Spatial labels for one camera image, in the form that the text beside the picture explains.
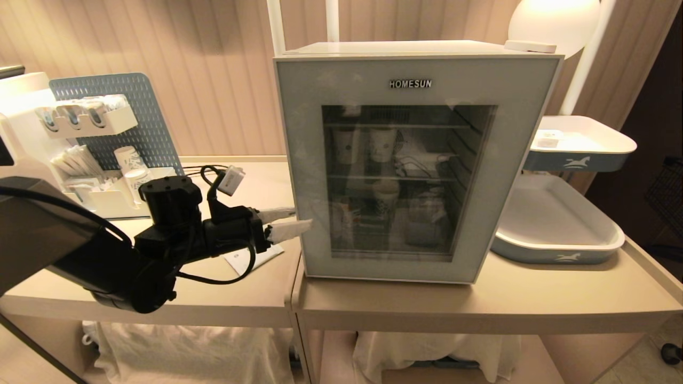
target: floor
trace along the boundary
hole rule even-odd
[[[649,334],[596,384],[681,384],[683,363],[675,367],[662,361],[663,344],[683,343],[683,315],[673,316],[660,329]]]

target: white connector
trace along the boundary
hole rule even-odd
[[[296,210],[294,207],[282,207],[273,209],[261,209],[258,210],[258,218],[261,219],[263,224],[272,223],[275,220],[286,219],[288,217],[293,217],[296,215]]]
[[[289,223],[270,224],[265,231],[266,240],[272,244],[300,236],[313,227],[313,220],[290,221]]]
[[[246,173],[242,168],[230,165],[230,168],[225,170],[225,176],[218,184],[218,190],[228,196],[232,196],[237,190],[237,187],[240,186],[242,179],[245,178],[245,175]]]

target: white tray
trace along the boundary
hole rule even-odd
[[[611,172],[622,167],[636,143],[585,116],[544,116],[524,169]]]
[[[71,124],[68,118],[54,115],[55,126],[48,128],[43,124],[45,132],[51,139],[67,139],[71,137],[91,137],[118,135],[134,126],[137,126],[137,118],[130,105],[105,112],[103,115],[104,126],[92,124],[88,115],[79,115],[78,124]]]
[[[491,249],[519,262],[598,264],[624,240],[614,221],[561,178],[520,175]]]

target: fridge door frame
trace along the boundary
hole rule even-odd
[[[299,219],[312,218],[314,222],[313,229],[301,237],[306,274],[344,279],[473,284],[494,239],[510,189],[526,159],[559,76],[562,61],[560,55],[524,53],[276,58],[276,84],[297,216]],[[335,71],[335,64],[341,64],[337,69],[342,70]],[[390,89],[389,81],[394,79],[431,79],[432,87]],[[456,90],[449,86],[449,81],[458,80],[465,83],[457,85]],[[455,241],[458,243],[454,247],[452,261],[333,258],[327,229],[330,219],[321,106],[461,103],[496,105],[497,114],[488,133],[488,142],[485,143],[486,151],[478,155],[479,165],[473,174],[468,201],[456,228]],[[514,112],[518,107],[522,107],[523,111]],[[501,117],[507,113],[511,113],[510,116]],[[506,131],[502,126],[510,118],[513,119],[512,124],[526,126],[527,129],[519,130],[521,134],[517,135],[511,130]],[[294,138],[302,124],[314,127],[304,130],[308,133],[299,133],[309,144],[301,145],[300,137]],[[514,150],[501,150],[501,145],[513,141],[517,141]],[[315,156],[316,150],[321,151],[318,156]],[[491,174],[497,168],[494,167],[496,159],[505,168],[500,177]],[[492,183],[494,187],[483,187],[484,184]],[[313,196],[303,197],[297,193],[297,190],[299,193],[307,190],[308,193],[315,189],[317,191]],[[491,197],[495,197],[494,203],[487,204],[486,201]],[[316,201],[316,206],[310,204],[312,200]],[[476,225],[473,220],[477,211],[484,212],[486,216],[483,226]]]

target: white card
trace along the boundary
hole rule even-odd
[[[283,253],[284,251],[285,250],[282,249],[282,247],[280,247],[279,245],[273,245],[272,247],[268,248],[265,252],[257,253],[256,263],[254,263],[252,271],[258,268],[263,263],[267,262],[268,260]],[[225,255],[223,255],[223,258],[225,258],[225,260],[230,264],[230,266],[232,266],[235,272],[237,272],[240,276],[247,271],[247,267],[249,266],[249,260],[251,259],[249,256],[249,250],[247,248],[240,249],[239,251],[235,252],[226,253]]]

